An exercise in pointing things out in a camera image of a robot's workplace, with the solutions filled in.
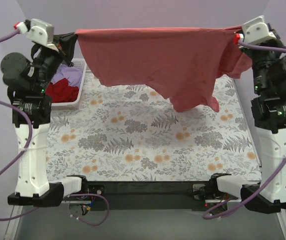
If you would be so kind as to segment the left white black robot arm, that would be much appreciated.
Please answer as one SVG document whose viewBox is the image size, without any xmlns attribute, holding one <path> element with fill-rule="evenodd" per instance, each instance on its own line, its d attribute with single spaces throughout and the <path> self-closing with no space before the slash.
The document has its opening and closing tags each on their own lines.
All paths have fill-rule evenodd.
<svg viewBox="0 0 286 240">
<path fill-rule="evenodd" d="M 53 40 L 58 50 L 36 43 L 31 49 L 32 60 L 13 52 L 0 63 L 2 80 L 14 108 L 12 122 L 20 152 L 17 185 L 7 198 L 9 205 L 57 207 L 67 195 L 73 194 L 79 200 L 89 195 L 84 177 L 68 176 L 54 183 L 47 179 L 46 140 L 52 100 L 45 91 L 61 63 L 73 65 L 77 35 L 59 34 Z"/>
</svg>

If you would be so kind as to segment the salmon pink t shirt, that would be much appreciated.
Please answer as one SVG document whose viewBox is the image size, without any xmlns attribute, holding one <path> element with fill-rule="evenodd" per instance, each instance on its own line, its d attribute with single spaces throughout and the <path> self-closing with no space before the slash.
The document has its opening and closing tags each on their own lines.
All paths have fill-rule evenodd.
<svg viewBox="0 0 286 240">
<path fill-rule="evenodd" d="M 217 78 L 238 79 L 252 66 L 234 43 L 238 27 L 78 29 L 92 73 L 107 87 L 147 85 L 177 112 L 196 106 L 219 111 Z"/>
</svg>

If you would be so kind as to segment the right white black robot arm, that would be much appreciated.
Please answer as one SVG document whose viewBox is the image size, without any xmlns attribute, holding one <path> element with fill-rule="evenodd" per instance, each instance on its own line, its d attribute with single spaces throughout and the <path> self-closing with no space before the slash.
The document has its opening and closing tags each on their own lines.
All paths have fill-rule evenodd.
<svg viewBox="0 0 286 240">
<path fill-rule="evenodd" d="M 246 209 L 272 214 L 286 210 L 286 46 L 278 39 L 258 44 L 236 42 L 252 59 L 254 92 L 252 115 L 261 146 L 260 182 L 228 173 L 211 176 L 209 194 L 220 199 L 236 197 Z"/>
</svg>

